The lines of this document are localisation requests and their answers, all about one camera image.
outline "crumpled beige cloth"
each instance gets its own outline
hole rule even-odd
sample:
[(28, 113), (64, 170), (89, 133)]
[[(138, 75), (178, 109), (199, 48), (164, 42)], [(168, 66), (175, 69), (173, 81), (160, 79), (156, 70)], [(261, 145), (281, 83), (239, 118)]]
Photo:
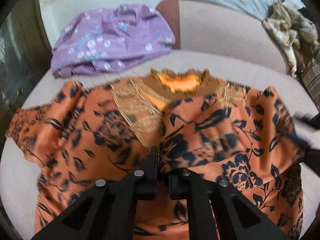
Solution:
[(291, 76), (295, 78), (297, 59), (294, 49), (300, 49), (299, 40), (303, 39), (314, 51), (319, 51), (316, 26), (298, 10), (283, 5), (281, 0), (276, 0), (272, 7), (273, 15), (264, 19), (262, 24), (283, 49), (291, 69)]

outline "purple floral fabric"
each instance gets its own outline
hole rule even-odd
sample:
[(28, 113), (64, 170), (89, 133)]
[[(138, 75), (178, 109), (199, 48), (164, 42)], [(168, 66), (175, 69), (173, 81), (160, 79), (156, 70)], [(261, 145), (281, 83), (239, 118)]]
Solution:
[(55, 77), (121, 72), (171, 52), (175, 37), (162, 15), (143, 4), (78, 14), (52, 49)]

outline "screw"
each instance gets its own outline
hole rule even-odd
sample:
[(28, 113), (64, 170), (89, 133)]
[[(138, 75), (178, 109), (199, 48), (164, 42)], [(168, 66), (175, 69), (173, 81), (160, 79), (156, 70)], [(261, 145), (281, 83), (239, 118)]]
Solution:
[(226, 187), (226, 186), (228, 186), (228, 184), (229, 184), (229, 182), (226, 179), (219, 180), (220, 186)]
[(141, 177), (141, 176), (144, 175), (144, 172), (143, 172), (142, 170), (136, 170), (136, 171), (134, 172), (134, 175), (135, 175), (136, 177)]
[(104, 185), (106, 185), (106, 181), (104, 179), (98, 179), (96, 181), (96, 186), (97, 187), (103, 187)]
[(181, 171), (181, 175), (182, 176), (189, 176), (191, 174), (191, 172), (189, 171), (189, 170), (187, 170), (187, 169), (183, 169), (182, 171)]

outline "purple garment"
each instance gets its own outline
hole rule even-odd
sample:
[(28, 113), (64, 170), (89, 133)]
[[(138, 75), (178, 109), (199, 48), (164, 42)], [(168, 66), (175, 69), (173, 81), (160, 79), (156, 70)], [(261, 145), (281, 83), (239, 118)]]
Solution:
[(55, 77), (121, 72), (171, 52), (174, 35), (162, 15), (143, 4), (78, 14), (52, 49)]

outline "wrinkled fabric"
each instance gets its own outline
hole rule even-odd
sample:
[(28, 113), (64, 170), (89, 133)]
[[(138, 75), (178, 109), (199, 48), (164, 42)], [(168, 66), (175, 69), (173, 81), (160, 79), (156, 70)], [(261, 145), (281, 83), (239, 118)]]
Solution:
[(52, 49), (55, 77), (121, 72), (171, 52), (175, 37), (161, 14), (126, 4), (78, 14)]
[[(119, 112), (112, 87), (83, 89), (70, 81), (51, 104), (20, 109), (6, 136), (42, 168), (38, 232), (97, 179), (120, 180), (149, 154)], [(222, 107), (215, 93), (172, 101), (160, 128), (159, 172), (184, 167), (240, 190), (290, 239), (303, 220), (301, 149), (288, 135), (292, 119), (274, 88), (264, 92), (227, 82), (246, 93), (245, 106)], [(172, 201), (158, 184), (155, 201), (139, 201), (134, 239), (187, 240), (186, 201)]]
[(298, 10), (283, 5), (280, 0), (277, 0), (272, 8), (274, 10), (273, 15), (264, 19), (262, 25), (282, 48), (288, 60), (291, 76), (296, 78), (297, 59), (295, 50), (300, 50), (300, 40), (308, 43), (316, 54), (319, 53), (316, 26)]

